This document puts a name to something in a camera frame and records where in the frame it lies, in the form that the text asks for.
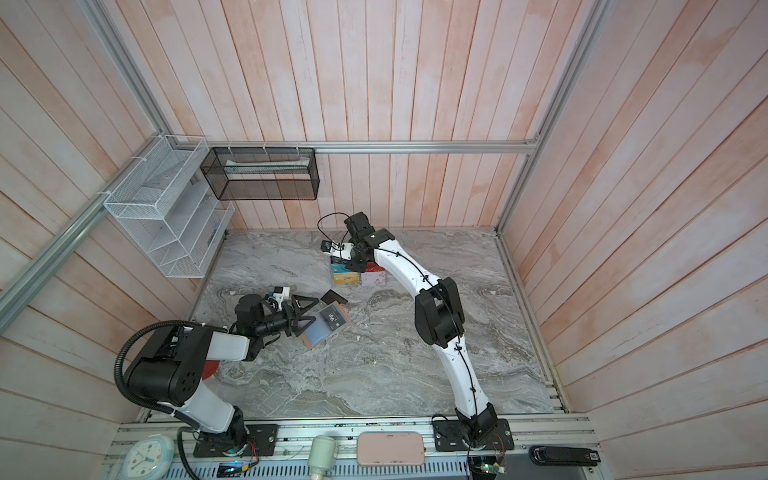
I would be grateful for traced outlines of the dark grey credit card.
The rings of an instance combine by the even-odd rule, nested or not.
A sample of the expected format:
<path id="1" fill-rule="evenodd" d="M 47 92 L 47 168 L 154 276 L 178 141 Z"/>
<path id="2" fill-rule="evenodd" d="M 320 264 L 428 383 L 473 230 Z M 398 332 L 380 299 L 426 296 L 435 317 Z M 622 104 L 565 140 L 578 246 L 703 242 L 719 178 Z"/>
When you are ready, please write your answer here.
<path id="1" fill-rule="evenodd" d="M 344 309 L 337 303 L 327 305 L 319 312 L 319 315 L 331 332 L 342 329 L 349 324 Z"/>

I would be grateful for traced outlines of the black credit card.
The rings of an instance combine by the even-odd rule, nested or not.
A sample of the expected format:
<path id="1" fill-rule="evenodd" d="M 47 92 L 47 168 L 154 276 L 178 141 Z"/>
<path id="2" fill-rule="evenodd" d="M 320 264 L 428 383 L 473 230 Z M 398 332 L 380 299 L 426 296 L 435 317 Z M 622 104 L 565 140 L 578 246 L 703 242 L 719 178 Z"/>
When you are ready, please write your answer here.
<path id="1" fill-rule="evenodd" d="M 333 303 L 338 303 L 339 305 L 346 305 L 348 303 L 348 300 L 335 292 L 334 290 L 328 290 L 321 298 L 320 300 L 326 304 L 331 305 Z"/>

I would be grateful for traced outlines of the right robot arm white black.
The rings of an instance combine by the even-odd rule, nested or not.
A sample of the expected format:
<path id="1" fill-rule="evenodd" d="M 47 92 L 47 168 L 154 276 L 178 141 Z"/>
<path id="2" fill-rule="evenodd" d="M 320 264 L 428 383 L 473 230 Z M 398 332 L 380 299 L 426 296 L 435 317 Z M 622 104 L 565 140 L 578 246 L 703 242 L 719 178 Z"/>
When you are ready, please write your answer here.
<path id="1" fill-rule="evenodd" d="M 448 377 L 455 411 L 469 446 L 477 448 L 496 428 L 498 416 L 480 386 L 465 339 L 465 315 L 456 282 L 421 266 L 386 229 L 375 229 L 363 212 L 344 220 L 350 240 L 334 258 L 361 273 L 370 263 L 392 275 L 414 300 L 414 325 L 437 353 Z"/>

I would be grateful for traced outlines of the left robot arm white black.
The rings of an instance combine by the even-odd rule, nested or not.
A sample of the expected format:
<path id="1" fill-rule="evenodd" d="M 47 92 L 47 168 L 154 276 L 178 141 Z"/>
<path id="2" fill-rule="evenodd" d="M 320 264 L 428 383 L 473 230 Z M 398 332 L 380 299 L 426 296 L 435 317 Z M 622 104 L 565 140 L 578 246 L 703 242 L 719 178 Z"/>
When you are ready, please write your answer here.
<path id="1" fill-rule="evenodd" d="M 205 385 L 206 363 L 255 360 L 269 336 L 301 335 L 319 304 L 316 297 L 249 294 L 239 299 L 236 321 L 227 329 L 182 320 L 144 327 L 118 352 L 115 385 L 130 402 L 183 421 L 214 450 L 234 456 L 250 433 L 242 410 Z"/>

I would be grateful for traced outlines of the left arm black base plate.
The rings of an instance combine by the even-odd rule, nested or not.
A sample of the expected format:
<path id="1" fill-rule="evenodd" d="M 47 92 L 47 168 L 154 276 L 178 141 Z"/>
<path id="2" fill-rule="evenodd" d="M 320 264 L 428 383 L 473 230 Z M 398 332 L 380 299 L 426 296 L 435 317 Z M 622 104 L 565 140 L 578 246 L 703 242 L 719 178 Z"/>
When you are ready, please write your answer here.
<path id="1" fill-rule="evenodd" d="M 212 457 L 268 457 L 274 454 L 278 425 L 244 424 L 225 433 L 200 433 L 193 455 L 196 458 Z"/>

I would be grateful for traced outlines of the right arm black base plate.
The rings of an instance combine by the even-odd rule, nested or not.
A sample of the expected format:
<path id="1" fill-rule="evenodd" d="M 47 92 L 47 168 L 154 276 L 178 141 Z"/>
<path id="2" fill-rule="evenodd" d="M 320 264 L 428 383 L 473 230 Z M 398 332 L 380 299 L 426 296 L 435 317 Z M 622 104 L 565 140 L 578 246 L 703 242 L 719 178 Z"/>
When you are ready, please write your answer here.
<path id="1" fill-rule="evenodd" d="M 434 416 L 430 424 L 433 430 L 435 449 L 438 452 L 459 452 L 467 450 L 493 450 L 506 452 L 514 449 L 511 428 L 505 419 L 498 419 L 487 431 L 471 432 L 466 422 Z"/>

